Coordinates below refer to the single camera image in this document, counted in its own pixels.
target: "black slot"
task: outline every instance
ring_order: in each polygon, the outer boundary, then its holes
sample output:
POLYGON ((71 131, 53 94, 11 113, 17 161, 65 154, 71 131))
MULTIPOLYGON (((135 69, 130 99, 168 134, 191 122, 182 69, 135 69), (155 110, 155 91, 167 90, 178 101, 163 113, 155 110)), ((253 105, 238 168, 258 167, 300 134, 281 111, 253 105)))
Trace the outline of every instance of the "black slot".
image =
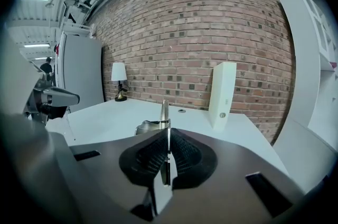
POLYGON ((250 174, 246 179, 272 217, 278 216, 292 206, 262 174, 250 174))
POLYGON ((81 161, 81 160, 92 158, 92 157, 98 156, 98 155, 100 155, 100 153, 95 150, 95 151, 85 152, 85 153, 81 153, 81 154, 75 154, 74 157, 75 157, 76 161, 81 161))

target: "table lamp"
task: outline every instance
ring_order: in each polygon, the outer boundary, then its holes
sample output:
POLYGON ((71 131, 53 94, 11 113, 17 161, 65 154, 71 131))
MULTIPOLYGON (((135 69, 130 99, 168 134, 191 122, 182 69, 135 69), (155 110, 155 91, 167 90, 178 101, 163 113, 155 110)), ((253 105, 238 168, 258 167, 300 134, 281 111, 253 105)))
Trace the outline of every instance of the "table lamp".
POLYGON ((127 97, 122 94, 123 91, 127 91, 121 84, 122 80, 127 80, 126 68, 123 62, 114 62, 112 64, 111 80, 118 81, 118 93, 115 97, 115 101, 122 102, 127 100, 127 97))

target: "red object on shelf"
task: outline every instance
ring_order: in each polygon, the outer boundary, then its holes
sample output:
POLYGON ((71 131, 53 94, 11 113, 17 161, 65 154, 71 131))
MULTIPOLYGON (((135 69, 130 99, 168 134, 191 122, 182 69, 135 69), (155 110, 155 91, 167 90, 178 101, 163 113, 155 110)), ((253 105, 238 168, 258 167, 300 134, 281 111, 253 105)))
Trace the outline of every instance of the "red object on shelf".
POLYGON ((335 69, 337 67, 337 63, 336 62, 330 61, 330 64, 331 64, 331 66, 332 66, 333 69, 335 69))

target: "person in black clothing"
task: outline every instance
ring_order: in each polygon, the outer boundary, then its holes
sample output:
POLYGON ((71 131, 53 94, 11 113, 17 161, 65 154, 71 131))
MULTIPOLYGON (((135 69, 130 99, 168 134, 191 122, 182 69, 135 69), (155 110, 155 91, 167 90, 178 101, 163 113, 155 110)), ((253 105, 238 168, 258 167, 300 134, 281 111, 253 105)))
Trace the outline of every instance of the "person in black clothing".
POLYGON ((52 73, 53 69, 52 69, 52 66, 51 66, 51 61, 52 61, 52 59, 50 57, 48 57, 46 59, 46 62, 43 65, 40 66, 40 69, 47 74, 52 73))

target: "brick wall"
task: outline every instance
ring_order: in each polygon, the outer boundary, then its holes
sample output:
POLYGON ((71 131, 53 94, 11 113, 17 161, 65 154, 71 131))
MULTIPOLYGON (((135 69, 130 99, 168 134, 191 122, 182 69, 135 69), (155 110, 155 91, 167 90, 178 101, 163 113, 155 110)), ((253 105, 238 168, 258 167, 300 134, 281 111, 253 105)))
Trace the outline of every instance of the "brick wall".
POLYGON ((207 109, 212 68, 237 62, 231 112, 246 114, 271 141, 285 118, 295 64, 278 0, 111 0, 89 23, 103 44, 104 91, 124 62, 128 96, 207 109))

